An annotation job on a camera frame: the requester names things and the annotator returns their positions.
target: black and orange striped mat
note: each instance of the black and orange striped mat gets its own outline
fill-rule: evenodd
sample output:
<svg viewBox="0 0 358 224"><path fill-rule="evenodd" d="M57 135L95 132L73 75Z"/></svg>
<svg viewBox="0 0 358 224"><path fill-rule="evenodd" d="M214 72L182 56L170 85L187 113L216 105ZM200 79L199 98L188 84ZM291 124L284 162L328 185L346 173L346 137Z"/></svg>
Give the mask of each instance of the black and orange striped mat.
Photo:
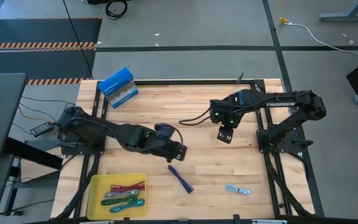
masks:
<svg viewBox="0 0 358 224"><path fill-rule="evenodd" d="M23 72L28 85L79 83L89 79L100 18L0 19L0 73Z"/></svg>

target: black mat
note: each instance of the black mat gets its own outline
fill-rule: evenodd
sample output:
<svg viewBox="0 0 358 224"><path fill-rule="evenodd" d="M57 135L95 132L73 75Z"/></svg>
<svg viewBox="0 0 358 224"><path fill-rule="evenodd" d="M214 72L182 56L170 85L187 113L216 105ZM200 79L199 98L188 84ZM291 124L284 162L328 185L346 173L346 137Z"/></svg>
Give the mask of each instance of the black mat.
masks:
<svg viewBox="0 0 358 224"><path fill-rule="evenodd" d="M97 42L101 19L72 19L80 42ZM0 19L0 43L76 42L68 19Z"/></svg>
<svg viewBox="0 0 358 224"><path fill-rule="evenodd" d="M94 50L84 50L93 67ZM46 78L90 78L80 50L0 53L0 73L26 73L29 80Z"/></svg>

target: black metal frame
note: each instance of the black metal frame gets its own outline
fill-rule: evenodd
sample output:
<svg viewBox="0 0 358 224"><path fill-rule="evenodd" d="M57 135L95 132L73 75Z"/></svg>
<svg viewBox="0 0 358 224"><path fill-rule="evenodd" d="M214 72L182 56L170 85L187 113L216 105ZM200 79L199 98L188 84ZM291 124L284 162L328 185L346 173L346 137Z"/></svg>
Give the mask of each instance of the black metal frame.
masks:
<svg viewBox="0 0 358 224"><path fill-rule="evenodd" d="M225 84L232 85L232 84L240 84L240 85L250 85L251 89L255 89L255 90L257 88L260 88L261 92L266 92L264 80L241 80L239 83L236 83L236 81L238 81L238 80L141 80L141 81L135 81L135 84L138 86L142 86L142 85L225 85ZM100 91L96 90L92 115L97 113L98 103L99 103L99 95L100 95ZM103 110L102 110L102 115L101 115L102 119L106 119L107 108L108 108L108 101L107 101L107 99L104 99ZM265 112L266 112L266 119L267 119L268 124L272 124L273 122L272 122L272 115L270 113L270 110L268 108L266 108ZM263 124L263 119L262 119L260 110L258 112L256 112L256 116L257 116L257 122L258 122L259 129L263 129L264 124ZM311 162L310 162L310 158L308 157L308 153L306 155L307 156L303 156L304 161L306 163L308 163L307 164L308 167L311 167L311 165L309 166L309 164L311 164ZM275 154L273 156L275 158L275 162L277 165L278 175L282 179L282 182L285 184L285 177L284 177L284 172L283 172L280 155ZM100 157L100 155L95 156L94 162L98 163L99 157ZM270 157L269 153L264 153L266 167L268 166L267 157ZM80 179L82 179L82 180L85 178L87 170L88 170L88 163L85 164L85 160L86 159L84 158L83 169L81 171L81 177L80 177ZM281 216L280 205L278 204L277 192L276 192L276 188L275 188L275 181L269 173L267 173L267 177L268 177L268 184L270 187L270 194L272 197L273 211L274 211L274 214L276 217L280 217ZM308 183L309 183L309 185L312 184L312 185L316 186L316 181L315 181L313 172L309 172ZM78 205L76 207L73 219L51 220L48 222L40 222L40 223L79 223L79 222L89 221L85 217L79 217L80 210L81 210L81 202L82 202L82 200L78 201ZM284 203L286 214L292 215L291 205L290 205L287 197L284 194L283 194L283 203ZM314 207L315 208L319 207L318 209L315 209L315 210L322 210L322 205L320 203L316 204L316 205L314 204ZM237 223L252 223L252 220L251 219L240 219L239 215L234 215L232 220L137 220L137 221L129 221L129 219L126 218L123 221L117 221L117 220L114 221L114 223L129 223L129 222L131 222L131 223L189 223L189 222L191 222L191 223L217 223L217 224L218 223L220 223L220 224L235 223L235 224L237 224Z"/></svg>

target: white cable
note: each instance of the white cable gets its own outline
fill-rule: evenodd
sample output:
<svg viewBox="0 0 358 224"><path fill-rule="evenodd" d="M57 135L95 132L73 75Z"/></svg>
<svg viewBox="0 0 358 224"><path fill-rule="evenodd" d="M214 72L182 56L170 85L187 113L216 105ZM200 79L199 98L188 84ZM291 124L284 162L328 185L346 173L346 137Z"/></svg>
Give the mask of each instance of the white cable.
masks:
<svg viewBox="0 0 358 224"><path fill-rule="evenodd" d="M307 28L307 26L304 26L304 25L301 25L301 24L293 24L293 23L291 23L291 22L286 22L286 23L284 23L284 25L303 27L303 28L305 28L306 30L309 31L309 34L311 35L311 37L314 38L314 40L317 41L318 43L323 44L323 45L325 45L325 46L327 46L327 47L330 47L330 48L332 48L332 49L341 51L341 52L349 52L349 53L353 53L353 54L355 54L355 55L358 55L357 52L353 52L353 51L351 51L351 50L342 50L342 49L333 47L333 46L331 46L331 45L328 45L328 44L326 44L326 43L324 43L324 42L318 40L316 37L314 37L314 35L311 33L311 31L309 30L309 28Z"/></svg>

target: black desk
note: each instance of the black desk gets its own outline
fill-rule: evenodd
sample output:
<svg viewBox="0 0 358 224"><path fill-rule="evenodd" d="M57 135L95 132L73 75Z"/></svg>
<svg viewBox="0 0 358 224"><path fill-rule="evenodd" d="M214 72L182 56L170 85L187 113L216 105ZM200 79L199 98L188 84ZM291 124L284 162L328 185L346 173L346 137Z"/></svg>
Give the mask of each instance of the black desk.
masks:
<svg viewBox="0 0 358 224"><path fill-rule="evenodd" d="M26 79L24 73L0 74L0 189L5 187L11 175L15 156L54 169L60 169L62 165L61 158L8 137ZM0 191L0 203L2 195L3 190Z"/></svg>

